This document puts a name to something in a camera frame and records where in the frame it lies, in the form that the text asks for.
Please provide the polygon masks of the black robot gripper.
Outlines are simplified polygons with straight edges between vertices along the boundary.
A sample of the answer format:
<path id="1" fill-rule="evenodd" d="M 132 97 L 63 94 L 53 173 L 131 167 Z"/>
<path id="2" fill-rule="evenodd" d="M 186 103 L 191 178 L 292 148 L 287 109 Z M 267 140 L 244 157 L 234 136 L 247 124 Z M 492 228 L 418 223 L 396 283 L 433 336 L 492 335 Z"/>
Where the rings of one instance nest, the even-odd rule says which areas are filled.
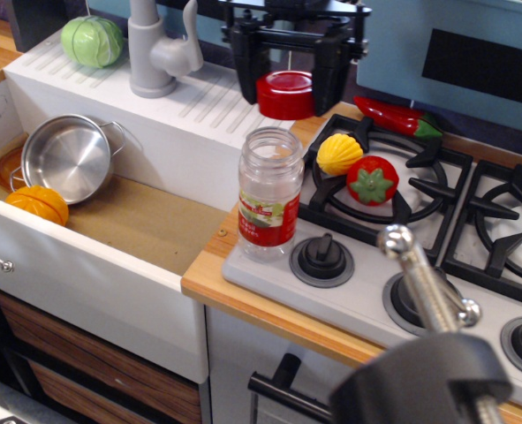
<path id="1" fill-rule="evenodd" d="M 231 44 L 241 94 L 257 103 L 257 80 L 271 69 L 270 49 L 314 53 L 312 95 L 314 112 L 322 116 L 341 101 L 351 59 L 367 55 L 365 20 L 371 9 L 361 1 L 222 1 L 224 39 Z M 276 23 L 326 21 L 325 33 Z"/>

